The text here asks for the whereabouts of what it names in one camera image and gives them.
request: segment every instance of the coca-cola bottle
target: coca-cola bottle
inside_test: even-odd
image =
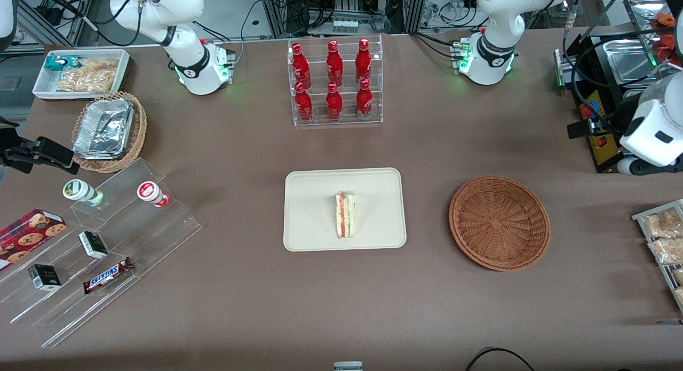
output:
[[[303,83],[304,89],[311,88],[311,70],[308,67],[308,60],[301,52],[301,44],[292,45],[292,53],[295,57],[292,60],[292,68],[295,70],[295,79]]]
[[[313,121],[313,105],[311,103],[311,97],[306,92],[302,82],[297,82],[295,84],[295,103],[297,104],[297,111],[301,121],[304,123],[310,123]]]
[[[356,94],[356,116],[359,120],[370,120],[370,110],[372,109],[372,93],[370,92],[370,81],[364,77],[361,79],[361,89]]]
[[[356,84],[361,84],[361,79],[364,77],[370,79],[370,72],[372,70],[372,55],[369,51],[370,42],[366,38],[362,38],[358,42],[358,54],[356,55]]]
[[[342,120],[342,96],[337,92],[337,83],[327,84],[327,116],[332,123],[339,123]]]
[[[344,85],[344,62],[337,51],[337,42],[327,43],[327,76],[331,82],[337,83],[337,88]]]

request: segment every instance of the table surface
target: table surface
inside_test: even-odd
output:
[[[683,198],[681,177],[595,174],[587,143],[566,137],[578,111],[554,83],[561,30],[526,33],[495,86],[454,76],[411,37],[383,40],[385,123],[338,129],[293,127],[286,41],[247,44],[234,84],[205,97],[178,84],[161,48],[130,48],[129,91],[149,121],[141,156],[204,228],[54,349],[0,315],[0,368],[464,369],[502,346],[536,369],[681,369],[683,327],[654,325],[680,312],[630,219]],[[36,99],[25,136],[70,145],[81,108]],[[285,250],[287,174],[368,167],[401,172],[407,243]],[[525,271],[484,269],[451,236],[451,197],[484,175],[521,181],[548,211],[550,246]],[[8,172],[0,225],[68,208],[68,179]],[[524,366],[498,353],[476,369]]]

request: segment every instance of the foil container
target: foil container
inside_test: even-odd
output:
[[[126,99],[93,101],[83,114],[73,151],[86,160],[118,160],[126,155],[135,105]]]

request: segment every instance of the empty wicker basket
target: empty wicker basket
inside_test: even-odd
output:
[[[142,150],[142,145],[145,142],[145,132],[147,132],[147,115],[140,102],[137,100],[137,98],[135,98],[135,96],[126,92],[108,94],[107,96],[102,96],[102,98],[95,99],[95,101],[113,99],[126,99],[135,105],[133,124],[130,126],[130,137],[127,146],[128,151],[126,152],[126,155],[119,160],[85,160],[74,155],[74,160],[81,165],[81,168],[87,169],[88,171],[97,171],[100,173],[121,171],[122,169],[131,165],[135,159],[137,159],[138,155],[140,154],[140,150]],[[85,108],[81,111],[81,115],[76,121],[76,127],[74,127],[73,132],[71,132],[72,143],[76,141],[76,136],[81,128],[81,121],[83,121],[83,115],[85,115]]]
[[[518,181],[501,176],[463,184],[451,201],[449,223],[463,252],[496,271],[519,271],[536,263],[551,235],[538,198]]]

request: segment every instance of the red cookie box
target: red cookie box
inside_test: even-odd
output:
[[[0,230],[0,271],[66,230],[63,218],[35,209]]]

